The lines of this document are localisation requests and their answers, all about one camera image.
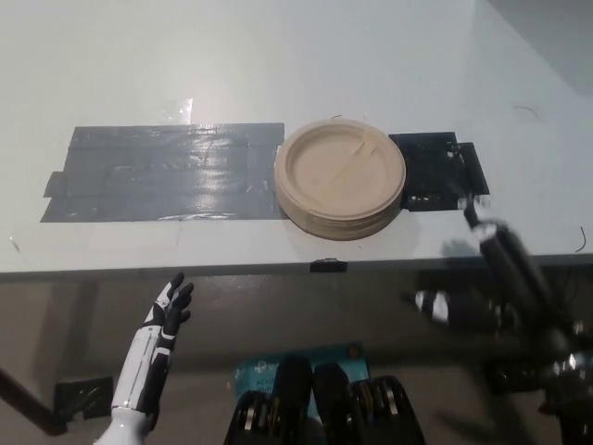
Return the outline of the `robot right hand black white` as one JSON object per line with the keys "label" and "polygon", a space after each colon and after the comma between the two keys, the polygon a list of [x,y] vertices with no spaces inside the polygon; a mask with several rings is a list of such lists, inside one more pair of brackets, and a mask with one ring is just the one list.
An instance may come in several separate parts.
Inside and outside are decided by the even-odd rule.
{"label": "robot right hand black white", "polygon": [[556,356],[569,349],[570,326],[562,299],[503,221],[479,215],[473,194],[463,200],[463,217],[492,277],[495,299],[417,290],[402,297],[431,322],[471,334],[509,332],[536,355]]}

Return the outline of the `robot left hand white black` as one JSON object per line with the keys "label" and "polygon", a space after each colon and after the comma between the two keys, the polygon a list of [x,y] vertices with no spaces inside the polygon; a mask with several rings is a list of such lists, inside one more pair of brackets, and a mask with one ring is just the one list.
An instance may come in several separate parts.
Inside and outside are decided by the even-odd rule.
{"label": "robot left hand white black", "polygon": [[191,316],[188,306],[193,290],[194,285],[177,273],[152,302],[121,368],[112,413],[156,414],[180,327]]}

